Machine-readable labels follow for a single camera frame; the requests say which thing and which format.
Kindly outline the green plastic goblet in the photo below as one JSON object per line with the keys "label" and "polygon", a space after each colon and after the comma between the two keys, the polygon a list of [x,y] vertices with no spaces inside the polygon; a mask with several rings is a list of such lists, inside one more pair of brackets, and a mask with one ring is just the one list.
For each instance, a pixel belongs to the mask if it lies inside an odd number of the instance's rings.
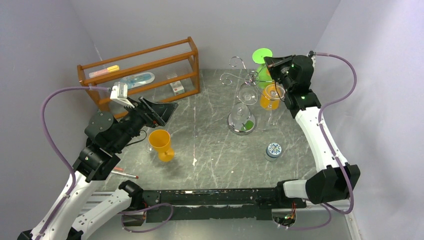
{"label": "green plastic goblet", "polygon": [[265,89],[268,85],[273,83],[271,75],[266,67],[264,57],[272,57],[273,52],[269,48],[259,48],[252,53],[252,60],[254,63],[258,64],[258,68],[253,74],[255,84],[260,89]]}

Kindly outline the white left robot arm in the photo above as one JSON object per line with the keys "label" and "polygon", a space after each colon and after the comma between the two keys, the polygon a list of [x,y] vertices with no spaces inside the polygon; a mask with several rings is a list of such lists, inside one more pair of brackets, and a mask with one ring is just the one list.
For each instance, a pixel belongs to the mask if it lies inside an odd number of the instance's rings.
{"label": "white left robot arm", "polygon": [[87,144],[70,167],[69,179],[41,222],[19,234],[20,240],[85,240],[119,213],[148,208],[143,189],[131,180],[122,182],[107,200],[81,213],[89,197],[119,163],[119,154],[144,127],[165,126],[176,102],[128,99],[127,115],[117,120],[108,111],[95,113],[85,129]]}

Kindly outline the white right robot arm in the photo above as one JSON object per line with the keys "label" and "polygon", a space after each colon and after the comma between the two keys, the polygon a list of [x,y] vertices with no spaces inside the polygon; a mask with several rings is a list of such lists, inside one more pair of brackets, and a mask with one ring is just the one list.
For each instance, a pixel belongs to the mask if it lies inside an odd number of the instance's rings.
{"label": "white right robot arm", "polygon": [[324,118],[326,105],[320,103],[311,89],[315,56],[311,51],[308,55],[263,58],[271,78],[285,91],[284,104],[302,129],[316,167],[316,174],[307,180],[277,184],[274,199],[283,208],[294,200],[309,200],[313,204],[352,200],[361,174],[359,167],[350,164],[337,147]]}

